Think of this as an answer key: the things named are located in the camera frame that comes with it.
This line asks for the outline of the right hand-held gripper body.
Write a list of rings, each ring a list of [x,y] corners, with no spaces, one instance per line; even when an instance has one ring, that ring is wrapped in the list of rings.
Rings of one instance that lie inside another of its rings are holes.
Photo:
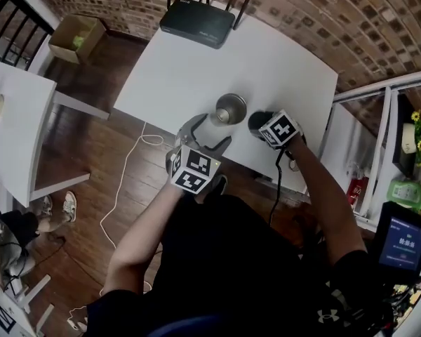
[[[287,147],[295,136],[306,141],[301,126],[285,110],[254,112],[253,136],[267,143],[273,150]]]

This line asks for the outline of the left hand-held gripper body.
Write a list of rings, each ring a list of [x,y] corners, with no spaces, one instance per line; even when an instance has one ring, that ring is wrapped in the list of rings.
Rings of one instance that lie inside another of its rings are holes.
[[[184,123],[175,138],[174,148],[166,155],[166,169],[170,182],[190,193],[200,193],[213,179],[220,167],[221,154],[206,152],[199,141],[188,137],[189,121]]]

